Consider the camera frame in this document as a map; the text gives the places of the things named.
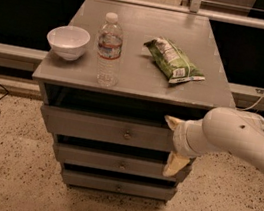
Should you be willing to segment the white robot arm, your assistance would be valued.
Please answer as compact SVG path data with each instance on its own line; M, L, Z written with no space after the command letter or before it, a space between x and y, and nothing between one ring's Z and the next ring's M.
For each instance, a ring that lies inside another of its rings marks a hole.
M165 116L173 132L174 150L167 158L163 176L176 175L191 158L226 152L248 162L264 174L264 118L256 113L215 108L199 120Z

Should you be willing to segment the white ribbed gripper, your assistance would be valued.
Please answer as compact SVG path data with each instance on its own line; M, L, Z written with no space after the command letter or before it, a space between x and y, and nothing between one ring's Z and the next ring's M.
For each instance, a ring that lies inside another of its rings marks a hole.
M188 165L189 157L199 157L207 152L214 152L215 147L204 136L202 120L183 121L177 117L171 117L171 115L164 118L169 128L174 131L173 143L177 152L172 151L167 157L163 176L173 177L176 175Z

